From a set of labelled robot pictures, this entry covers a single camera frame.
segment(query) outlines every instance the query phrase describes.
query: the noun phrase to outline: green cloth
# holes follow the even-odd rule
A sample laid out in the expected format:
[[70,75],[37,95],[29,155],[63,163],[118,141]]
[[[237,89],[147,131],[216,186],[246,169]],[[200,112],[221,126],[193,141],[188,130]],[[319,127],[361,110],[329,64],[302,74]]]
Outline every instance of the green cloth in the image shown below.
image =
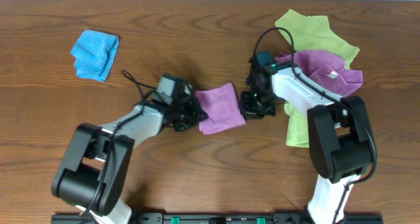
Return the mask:
[[[348,44],[329,29],[327,16],[307,17],[289,10],[276,21],[276,26],[289,30],[293,36],[296,51],[327,50],[341,56],[346,62],[345,68],[347,69],[350,69],[350,63],[359,53],[358,47]],[[280,32],[290,43],[289,36],[283,31]],[[290,116],[286,145],[308,148],[308,120],[306,116],[291,103],[284,105],[284,111]]]

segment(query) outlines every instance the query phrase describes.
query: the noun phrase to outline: pink cloth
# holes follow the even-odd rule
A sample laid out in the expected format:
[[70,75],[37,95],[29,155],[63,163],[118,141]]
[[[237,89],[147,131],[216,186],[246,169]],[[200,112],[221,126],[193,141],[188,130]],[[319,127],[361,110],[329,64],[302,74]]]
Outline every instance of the pink cloth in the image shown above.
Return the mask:
[[208,91],[196,91],[195,96],[209,115],[198,125],[203,134],[210,135],[246,124],[232,83]]
[[[290,60],[291,56],[279,53],[276,62]],[[345,61],[339,55],[325,50],[304,50],[295,53],[295,64],[311,80],[333,93],[344,97],[363,84],[361,70],[345,69]]]

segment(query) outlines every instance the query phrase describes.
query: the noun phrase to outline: purple cloth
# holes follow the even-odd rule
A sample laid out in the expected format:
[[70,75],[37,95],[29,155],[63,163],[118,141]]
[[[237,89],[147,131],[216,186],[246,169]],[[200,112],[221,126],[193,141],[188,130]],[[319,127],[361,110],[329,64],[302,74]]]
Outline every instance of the purple cloth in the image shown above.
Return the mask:
[[[279,53],[276,62],[290,60],[291,56]],[[345,69],[345,61],[339,55],[325,50],[304,50],[295,53],[295,64],[311,80],[333,93],[344,97],[363,84],[361,70]]]
[[232,83],[208,91],[196,91],[201,108],[209,115],[207,120],[199,123],[199,130],[210,135],[245,125],[241,115]]

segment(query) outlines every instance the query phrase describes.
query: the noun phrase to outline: cable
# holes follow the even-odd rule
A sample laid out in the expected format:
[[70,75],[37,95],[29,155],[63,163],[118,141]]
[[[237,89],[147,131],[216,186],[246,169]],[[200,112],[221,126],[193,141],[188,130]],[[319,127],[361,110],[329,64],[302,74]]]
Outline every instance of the cable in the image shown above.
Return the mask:
[[102,194],[102,189],[104,186],[104,180],[105,180],[105,175],[106,175],[106,171],[108,170],[108,166],[110,163],[110,156],[111,156],[111,151],[114,149],[114,142],[115,142],[115,136],[117,134],[117,132],[126,124],[129,123],[130,121],[132,121],[133,119],[143,115],[144,112],[144,103],[146,102],[146,99],[148,97],[150,97],[150,95],[152,95],[155,90],[151,90],[149,92],[147,92],[146,94],[143,93],[143,90],[141,89],[140,85],[142,85],[141,83],[139,83],[134,76],[132,76],[130,74],[130,72],[126,71],[126,70],[122,70],[121,73],[123,74],[123,76],[125,76],[127,79],[129,79],[130,81],[134,82],[137,86],[138,92],[140,93],[140,96],[142,97],[142,100],[139,102],[139,105],[142,105],[142,109],[139,113],[134,114],[133,116],[123,120],[122,122],[119,122],[117,124],[117,126],[115,127],[111,137],[110,137],[110,142],[108,144],[108,151],[106,153],[106,159],[105,159],[105,163],[104,166],[102,167],[102,173],[100,174],[100,179],[99,179],[99,184],[96,187],[96,190],[93,194],[93,197],[91,199],[91,201],[89,202],[89,204],[87,205],[85,211],[83,211],[80,216],[84,216],[89,214],[89,212],[92,210],[93,205],[96,203],[96,199],[99,198],[100,194]]
[[327,93],[325,91],[318,90],[313,85],[309,84],[309,82],[307,82],[304,79],[302,79],[300,74],[296,73],[296,71],[295,71],[296,65],[294,63],[295,45],[294,45],[294,42],[293,42],[293,37],[292,37],[292,35],[290,34],[290,32],[287,29],[282,28],[282,27],[275,27],[275,28],[270,28],[269,30],[266,30],[260,36],[260,38],[258,39],[257,43],[255,44],[255,48],[254,48],[254,51],[253,51],[253,56],[255,56],[255,54],[257,52],[257,48],[258,48],[258,45],[259,45],[261,39],[268,32],[270,32],[272,30],[283,30],[285,33],[288,34],[288,36],[290,38],[290,45],[291,45],[291,50],[292,50],[291,60],[290,60],[291,61],[291,70],[292,70],[293,74],[295,75],[295,77],[297,79],[299,79],[302,83],[304,83],[306,86],[308,86],[309,88],[311,88],[313,91],[315,91],[316,93],[318,93],[322,97],[325,97],[326,99],[334,102],[335,104],[337,104],[338,106],[340,106],[342,109],[346,110],[350,115],[352,115],[356,121],[360,122],[360,125],[362,126],[363,130],[366,132],[366,135],[367,135],[367,137],[369,139],[369,145],[370,145],[370,151],[371,151],[371,160],[372,160],[371,169],[370,169],[369,173],[365,177],[363,177],[363,178],[361,178],[361,179],[359,179],[357,181],[349,181],[347,184],[345,184],[345,189],[343,191],[343,194],[341,195],[341,199],[340,199],[339,205],[337,207],[337,210],[335,211],[335,215],[334,215],[334,218],[333,218],[333,224],[335,224],[335,222],[337,220],[338,213],[339,213],[339,211],[341,209],[341,206],[343,205],[343,202],[344,202],[346,193],[350,190],[350,186],[351,185],[358,184],[358,183],[361,183],[361,182],[364,182],[364,181],[367,181],[375,173],[375,170],[376,170],[376,167],[377,167],[377,151],[376,151],[375,141],[373,140],[373,135],[368,130],[368,127],[365,125],[365,123],[363,123],[363,121],[361,119],[361,116],[357,112],[355,112],[353,109],[349,108],[344,103],[342,103],[342,102],[334,99],[333,97],[330,97],[329,95],[327,95]]

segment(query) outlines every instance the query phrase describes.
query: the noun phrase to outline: black cable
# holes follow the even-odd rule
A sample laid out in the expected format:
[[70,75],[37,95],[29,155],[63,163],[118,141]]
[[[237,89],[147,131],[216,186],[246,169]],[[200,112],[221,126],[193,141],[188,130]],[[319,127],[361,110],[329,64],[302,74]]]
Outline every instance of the black cable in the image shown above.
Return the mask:
[[334,99],[333,97],[330,97],[329,95],[327,95],[327,93],[325,91],[320,91],[319,89],[315,88],[313,85],[309,84],[309,82],[307,82],[304,79],[302,79],[300,74],[296,73],[296,71],[295,71],[296,65],[294,63],[295,45],[294,45],[294,42],[293,42],[293,37],[292,37],[292,35],[290,34],[290,32],[287,29],[282,28],[282,27],[275,27],[275,28],[270,28],[269,30],[266,30],[260,36],[260,38],[258,39],[257,44],[255,44],[255,48],[254,48],[254,51],[253,51],[253,56],[255,56],[255,54],[257,52],[257,48],[258,48],[258,45],[259,45],[261,39],[264,37],[264,35],[266,35],[268,32],[270,32],[272,30],[283,30],[285,33],[288,34],[288,36],[290,38],[290,45],[291,45],[291,50],[292,50],[292,54],[291,54],[291,69],[292,69],[292,72],[295,75],[295,77],[297,79],[299,79],[302,83],[304,83],[306,86],[308,86],[309,88],[311,88],[313,91],[317,92],[322,97],[325,97],[326,99],[334,102],[335,104],[337,104],[338,106],[340,106],[342,109],[346,110],[348,112],[348,114],[352,115],[356,121],[360,122],[360,125],[362,126],[363,130],[366,132],[367,137],[369,139],[369,145],[370,145],[370,150],[371,150],[371,160],[372,160],[371,169],[370,169],[369,173],[365,177],[363,177],[363,178],[361,178],[361,179],[359,179],[357,181],[349,181],[347,184],[345,184],[345,189],[343,191],[343,194],[341,195],[341,199],[340,199],[339,205],[337,207],[337,210],[335,211],[335,215],[334,215],[334,218],[333,218],[333,224],[335,224],[335,222],[337,220],[338,213],[339,213],[339,211],[341,209],[341,206],[343,205],[343,202],[344,202],[346,193],[350,190],[350,186],[351,185],[355,185],[357,183],[361,183],[361,182],[367,181],[375,173],[376,166],[377,166],[377,151],[376,151],[375,141],[373,140],[373,135],[368,130],[368,127],[365,125],[365,123],[363,123],[360,115],[357,112],[355,112],[353,109],[349,108],[344,103],[342,103],[342,102]]
[[104,186],[104,180],[105,180],[105,175],[106,175],[106,171],[108,170],[108,166],[110,163],[110,155],[111,155],[111,151],[114,149],[114,142],[115,142],[115,136],[117,134],[117,132],[126,124],[129,123],[130,121],[132,121],[133,119],[143,115],[144,112],[144,103],[146,102],[147,98],[150,97],[150,95],[152,95],[155,90],[151,90],[149,92],[147,92],[147,94],[143,93],[143,90],[141,89],[140,85],[142,85],[141,83],[139,83],[131,74],[130,72],[126,71],[126,70],[122,70],[121,73],[130,81],[134,82],[137,86],[138,92],[140,93],[140,96],[142,97],[142,100],[139,102],[139,105],[142,105],[142,109],[139,113],[136,113],[134,115],[132,115],[131,117],[123,120],[122,122],[119,122],[117,124],[117,126],[114,129],[114,132],[112,133],[111,137],[110,137],[110,142],[108,144],[108,151],[106,153],[106,159],[105,159],[105,163],[104,166],[102,167],[102,173],[100,174],[100,179],[99,179],[99,184],[96,187],[96,190],[93,194],[93,197],[91,199],[91,201],[89,202],[89,204],[87,205],[85,211],[83,211],[80,215],[84,216],[89,214],[89,212],[92,210],[93,205],[96,203],[96,199],[99,198],[100,194],[102,194],[102,189]]

